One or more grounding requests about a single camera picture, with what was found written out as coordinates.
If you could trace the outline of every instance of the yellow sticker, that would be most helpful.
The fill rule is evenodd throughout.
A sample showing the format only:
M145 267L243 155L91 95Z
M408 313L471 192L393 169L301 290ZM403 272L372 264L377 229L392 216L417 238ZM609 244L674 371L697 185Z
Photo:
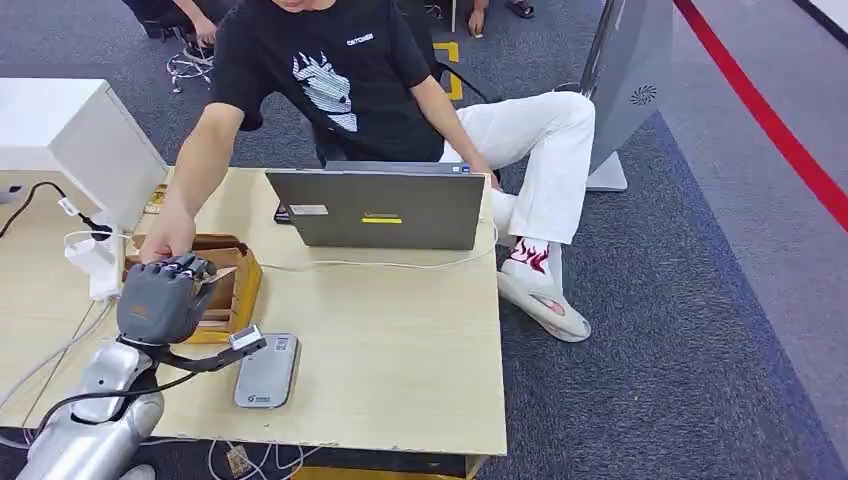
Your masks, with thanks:
M403 223L402 218L362 217L362 223Z

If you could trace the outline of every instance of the black t-shirt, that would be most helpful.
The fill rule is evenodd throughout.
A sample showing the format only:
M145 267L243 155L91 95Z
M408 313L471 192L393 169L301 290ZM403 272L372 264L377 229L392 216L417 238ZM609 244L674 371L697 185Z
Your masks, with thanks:
M409 91L429 75L392 0L294 14L246 0L218 33L212 101L244 111L253 130L262 100L282 92L351 160L438 161L444 139Z

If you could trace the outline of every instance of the man's right hand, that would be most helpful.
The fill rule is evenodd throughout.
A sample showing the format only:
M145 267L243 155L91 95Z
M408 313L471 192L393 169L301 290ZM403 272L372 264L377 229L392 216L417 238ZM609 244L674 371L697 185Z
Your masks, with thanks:
M141 261L182 255L191 250L196 233L194 217L179 205L165 205L141 246Z

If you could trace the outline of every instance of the sock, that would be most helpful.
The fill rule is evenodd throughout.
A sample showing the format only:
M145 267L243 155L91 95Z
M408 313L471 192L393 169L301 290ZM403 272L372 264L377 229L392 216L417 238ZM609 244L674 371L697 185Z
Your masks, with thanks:
M548 266L549 255L550 245L547 240L518 237L515 247L509 254L509 258L510 260L515 260L529 266L537 273L550 277L551 270Z
M548 263L548 257L551 253L548 241L530 237L516 238L515 248L510 252L509 258L504 262L501 270L531 284L555 285L556 282ZM535 296L533 298L536 298L555 313L565 315L565 309L562 305Z

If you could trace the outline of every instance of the laptop lid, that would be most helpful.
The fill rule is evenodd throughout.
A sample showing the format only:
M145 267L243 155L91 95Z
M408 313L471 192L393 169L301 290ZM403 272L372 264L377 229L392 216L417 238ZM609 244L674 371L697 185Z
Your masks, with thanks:
M474 248L484 175L281 169L266 176L306 245Z

